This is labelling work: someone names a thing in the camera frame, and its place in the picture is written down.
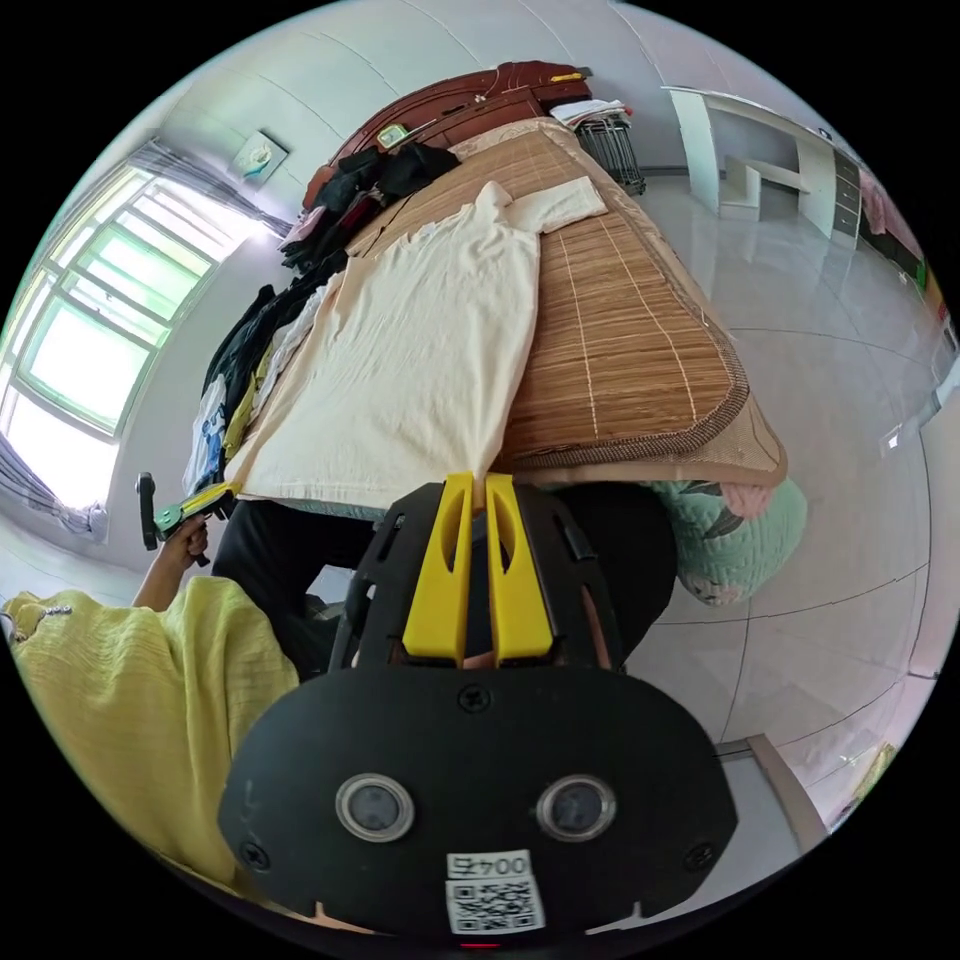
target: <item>window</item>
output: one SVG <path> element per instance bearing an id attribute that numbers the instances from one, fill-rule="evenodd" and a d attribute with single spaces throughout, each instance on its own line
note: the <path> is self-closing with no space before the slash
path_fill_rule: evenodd
<path id="1" fill-rule="evenodd" d="M 43 251 L 0 339 L 0 431 L 64 503 L 106 499 L 119 438 L 170 332 L 256 229 L 126 168 Z"/>

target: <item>printed number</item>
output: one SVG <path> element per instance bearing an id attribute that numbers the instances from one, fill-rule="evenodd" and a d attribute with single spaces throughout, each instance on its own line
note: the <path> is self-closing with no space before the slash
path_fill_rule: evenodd
<path id="1" fill-rule="evenodd" d="M 451 857 L 451 877 L 507 877 L 524 876 L 530 872 L 530 865 L 524 856 L 487 858 L 483 856 Z"/>

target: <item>white desk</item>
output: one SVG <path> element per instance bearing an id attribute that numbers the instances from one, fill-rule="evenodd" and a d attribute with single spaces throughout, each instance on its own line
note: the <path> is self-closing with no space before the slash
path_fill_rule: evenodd
<path id="1" fill-rule="evenodd" d="M 825 236 L 851 249 L 860 230 L 860 171 L 856 161 L 815 130 L 729 93 L 664 87 L 673 100 L 693 195 L 718 217 L 760 219 L 763 180 L 797 190 L 800 212 Z M 726 157 L 720 179 L 712 111 L 746 117 L 793 137 L 799 172 L 749 157 Z"/>

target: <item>bamboo mat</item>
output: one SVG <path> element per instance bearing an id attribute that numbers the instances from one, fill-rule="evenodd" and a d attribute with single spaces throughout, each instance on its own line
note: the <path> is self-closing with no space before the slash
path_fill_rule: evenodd
<path id="1" fill-rule="evenodd" d="M 585 172 L 543 132 L 516 136 L 385 211 L 349 252 L 377 256 L 472 203 L 490 180 L 517 199 Z M 622 215 L 612 181 L 592 179 L 608 212 L 541 237 L 537 332 L 496 469 L 692 454 L 734 423 L 749 396 L 729 341 Z"/>

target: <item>sticker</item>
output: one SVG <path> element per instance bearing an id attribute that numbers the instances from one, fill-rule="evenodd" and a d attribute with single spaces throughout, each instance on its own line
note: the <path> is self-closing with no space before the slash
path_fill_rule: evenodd
<path id="1" fill-rule="evenodd" d="M 546 926 L 529 850 L 447 855 L 453 933 L 503 934 Z"/>

